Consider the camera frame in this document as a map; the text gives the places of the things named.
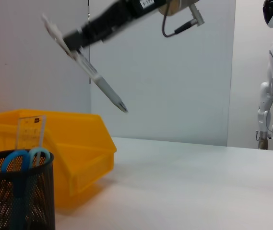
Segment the white table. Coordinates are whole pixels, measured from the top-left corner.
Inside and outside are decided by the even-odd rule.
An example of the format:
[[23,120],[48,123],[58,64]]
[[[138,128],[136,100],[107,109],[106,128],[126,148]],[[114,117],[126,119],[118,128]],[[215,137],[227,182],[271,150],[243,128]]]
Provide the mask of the white table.
[[103,190],[57,230],[273,230],[273,151],[114,142]]

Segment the black mesh pen holder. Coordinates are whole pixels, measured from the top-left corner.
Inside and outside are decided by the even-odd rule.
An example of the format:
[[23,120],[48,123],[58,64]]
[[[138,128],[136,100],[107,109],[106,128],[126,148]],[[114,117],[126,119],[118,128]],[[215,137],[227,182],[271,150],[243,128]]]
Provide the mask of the black mesh pen holder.
[[0,230],[55,230],[54,156],[50,154],[44,163],[41,153],[40,164],[27,171],[21,171],[23,158],[18,157],[7,172],[1,172],[4,159],[13,151],[0,152]]

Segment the label sticker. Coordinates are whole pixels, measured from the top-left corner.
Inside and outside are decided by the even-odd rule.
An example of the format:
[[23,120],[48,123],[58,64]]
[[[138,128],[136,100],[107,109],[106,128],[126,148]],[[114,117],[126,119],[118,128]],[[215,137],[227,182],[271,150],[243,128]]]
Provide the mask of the label sticker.
[[142,5],[142,8],[145,9],[148,6],[151,6],[152,4],[154,4],[154,0],[140,0],[140,3]]

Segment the scissors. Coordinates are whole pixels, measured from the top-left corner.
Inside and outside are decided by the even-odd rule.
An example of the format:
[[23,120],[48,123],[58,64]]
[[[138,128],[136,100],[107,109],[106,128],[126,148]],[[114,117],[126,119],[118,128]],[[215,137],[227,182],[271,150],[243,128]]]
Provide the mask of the scissors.
[[[11,161],[15,160],[18,157],[22,157],[21,171],[28,171],[32,168],[34,157],[37,155],[37,161],[40,158],[40,153],[43,152],[45,154],[44,163],[48,162],[51,159],[51,155],[49,151],[42,147],[37,147],[31,149],[29,152],[26,150],[16,150],[8,155],[1,166],[1,172],[4,173],[7,171],[7,167]],[[36,184],[37,178],[33,178],[33,184]],[[25,206],[26,203],[29,202],[29,197],[25,199],[24,202],[24,194],[26,190],[26,178],[23,179],[15,179],[12,181],[13,183],[13,202],[12,202],[12,219],[10,222],[10,230],[23,230],[23,225],[25,221]]]

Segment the white wall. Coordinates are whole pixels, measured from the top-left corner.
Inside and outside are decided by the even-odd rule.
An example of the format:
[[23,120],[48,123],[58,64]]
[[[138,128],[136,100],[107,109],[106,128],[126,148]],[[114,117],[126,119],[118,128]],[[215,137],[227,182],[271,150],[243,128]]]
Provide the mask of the white wall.
[[263,17],[263,0],[237,0],[232,61],[228,146],[257,148],[255,140],[260,84],[266,70],[273,29]]
[[[111,2],[91,1],[91,17]],[[162,36],[156,12],[91,47],[91,62],[129,109],[122,113],[92,85],[92,112],[113,136],[226,145],[235,0],[197,6],[206,23],[179,36]],[[190,19],[188,9],[168,18],[167,33]]]
[[87,20],[84,0],[0,0],[0,111],[90,112],[88,77],[47,34],[41,13],[62,32]]

